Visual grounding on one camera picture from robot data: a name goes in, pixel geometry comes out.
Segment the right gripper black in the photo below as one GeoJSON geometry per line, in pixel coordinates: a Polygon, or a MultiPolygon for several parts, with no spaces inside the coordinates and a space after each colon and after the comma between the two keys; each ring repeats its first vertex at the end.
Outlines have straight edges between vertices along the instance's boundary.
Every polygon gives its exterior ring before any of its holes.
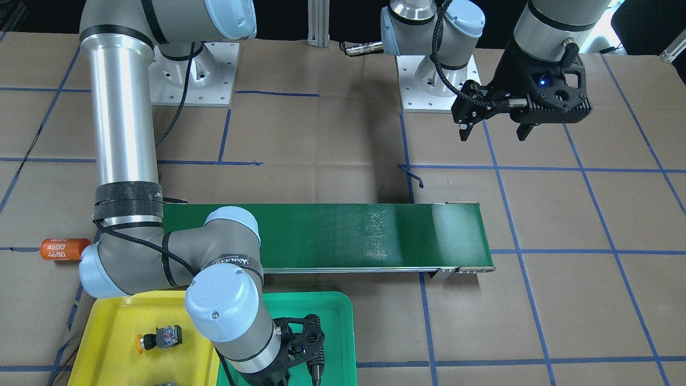
{"type": "Polygon", "coordinates": [[[324,340],[321,318],[308,314],[304,318],[275,318],[280,348],[268,367],[269,385],[289,385],[290,369],[306,364],[311,383],[319,386],[324,372],[324,340]]]}

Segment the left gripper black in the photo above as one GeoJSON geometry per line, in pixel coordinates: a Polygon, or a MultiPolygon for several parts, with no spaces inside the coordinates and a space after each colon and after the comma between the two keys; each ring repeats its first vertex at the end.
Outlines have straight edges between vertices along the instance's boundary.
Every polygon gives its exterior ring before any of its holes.
{"type": "Polygon", "coordinates": [[[519,123],[517,138],[526,140],[535,125],[574,124],[588,117],[592,105],[586,92],[585,67],[575,42],[561,44],[558,61],[543,61],[526,53],[516,41],[508,42],[493,79],[483,86],[465,81],[451,108],[466,142],[474,124],[498,113],[519,123]]]}

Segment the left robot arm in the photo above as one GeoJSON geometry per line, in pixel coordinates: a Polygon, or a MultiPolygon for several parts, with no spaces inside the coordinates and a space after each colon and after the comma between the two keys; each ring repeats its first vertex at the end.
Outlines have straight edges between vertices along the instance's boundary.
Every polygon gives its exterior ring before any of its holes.
{"type": "Polygon", "coordinates": [[[391,1],[381,39],[392,56],[420,55],[433,92],[455,97],[451,115],[466,141],[474,125],[507,113],[524,141],[540,124],[576,124],[592,112],[580,46],[607,1],[528,1],[487,85],[457,73],[482,37],[487,17],[471,1],[391,1]]]}

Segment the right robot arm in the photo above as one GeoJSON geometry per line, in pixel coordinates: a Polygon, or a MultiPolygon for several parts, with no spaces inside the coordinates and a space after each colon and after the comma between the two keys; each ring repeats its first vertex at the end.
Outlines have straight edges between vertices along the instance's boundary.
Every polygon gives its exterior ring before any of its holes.
{"type": "Polygon", "coordinates": [[[248,40],[256,31],[251,1],[86,2],[79,38],[91,66],[100,180],[93,222],[101,239],[83,251],[79,277],[98,299],[186,286],[196,330],[250,385],[287,385],[302,363],[319,385],[319,317],[271,317],[252,213],[221,207],[201,227],[165,232],[162,225],[148,76],[154,49],[179,48],[190,61],[204,41],[248,40]]]}

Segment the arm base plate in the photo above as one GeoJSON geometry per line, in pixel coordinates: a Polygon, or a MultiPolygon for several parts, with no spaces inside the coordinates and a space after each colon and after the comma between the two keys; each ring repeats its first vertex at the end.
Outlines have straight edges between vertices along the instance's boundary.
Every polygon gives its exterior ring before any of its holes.
{"type": "Polygon", "coordinates": [[[181,102],[187,87],[185,105],[190,107],[230,107],[237,73],[238,42],[203,42],[196,44],[188,82],[184,81],[188,61],[167,58],[156,47],[148,68],[151,103],[172,107],[181,102]]]}
{"type": "Polygon", "coordinates": [[[456,99],[439,77],[427,56],[397,56],[399,90],[403,112],[451,113],[456,99]]]}

